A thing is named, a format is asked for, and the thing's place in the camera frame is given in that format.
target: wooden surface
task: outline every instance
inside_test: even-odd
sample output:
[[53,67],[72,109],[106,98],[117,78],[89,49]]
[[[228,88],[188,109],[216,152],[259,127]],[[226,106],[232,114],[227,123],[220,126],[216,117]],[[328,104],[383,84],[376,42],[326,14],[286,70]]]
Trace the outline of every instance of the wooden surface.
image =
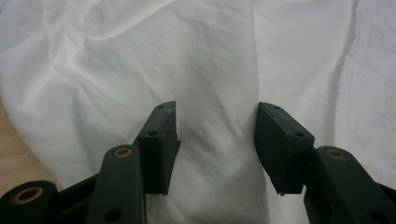
[[0,197],[14,187],[32,180],[55,182],[52,174],[37,160],[9,122],[0,104]]

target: wrinkled white sheet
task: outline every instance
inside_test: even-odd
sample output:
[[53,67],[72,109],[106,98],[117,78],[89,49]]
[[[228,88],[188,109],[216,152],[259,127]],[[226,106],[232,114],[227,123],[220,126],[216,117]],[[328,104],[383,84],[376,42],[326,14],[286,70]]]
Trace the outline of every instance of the wrinkled white sheet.
[[148,223],[308,223],[253,146],[256,104],[282,106],[396,188],[396,4],[334,1],[3,0],[1,96],[68,187],[177,101],[177,155]]

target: white fabric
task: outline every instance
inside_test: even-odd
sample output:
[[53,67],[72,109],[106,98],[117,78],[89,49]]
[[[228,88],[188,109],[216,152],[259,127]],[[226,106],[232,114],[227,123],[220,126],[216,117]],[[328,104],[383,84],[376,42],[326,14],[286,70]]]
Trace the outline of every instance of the white fabric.
[[181,148],[148,223],[308,223],[253,146],[256,104],[282,106],[396,188],[396,4],[334,1],[2,1],[1,95],[64,187],[177,101]]

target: screw hole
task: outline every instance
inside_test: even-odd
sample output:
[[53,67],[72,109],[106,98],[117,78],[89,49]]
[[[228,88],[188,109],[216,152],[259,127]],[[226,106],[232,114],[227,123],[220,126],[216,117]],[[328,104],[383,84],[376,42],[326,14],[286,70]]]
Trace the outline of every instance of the screw hole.
[[123,159],[132,155],[132,150],[130,148],[119,148],[114,151],[113,155],[119,159]]
[[43,191],[44,190],[41,187],[30,187],[28,189],[24,189],[15,195],[14,198],[12,198],[12,202],[15,204],[25,204],[32,202],[40,197]]
[[303,133],[295,133],[294,135],[296,135],[297,137],[304,137]]
[[122,217],[122,210],[119,208],[111,209],[105,214],[106,222],[115,222]]
[[326,152],[329,156],[331,156],[337,160],[343,160],[343,159],[347,158],[347,155],[344,152],[334,149],[334,148],[326,149]]
[[379,212],[371,212],[370,213],[371,218],[381,224],[388,224],[389,220],[386,216],[384,216],[382,213]]
[[157,135],[158,133],[157,132],[149,132],[148,133],[148,135],[151,135],[151,136],[154,136],[154,135]]

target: black mechanical linkage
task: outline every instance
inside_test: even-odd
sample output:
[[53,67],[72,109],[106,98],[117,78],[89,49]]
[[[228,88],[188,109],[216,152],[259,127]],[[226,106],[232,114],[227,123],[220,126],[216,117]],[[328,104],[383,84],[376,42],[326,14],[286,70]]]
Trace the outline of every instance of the black mechanical linkage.
[[56,190],[33,181],[0,200],[0,223],[146,223],[146,193],[168,193],[177,141],[176,102],[158,105],[132,145],[111,148],[100,173]]
[[277,193],[301,193],[311,224],[396,224],[394,189],[379,185],[349,152],[313,148],[314,136],[277,105],[259,103],[255,146]]

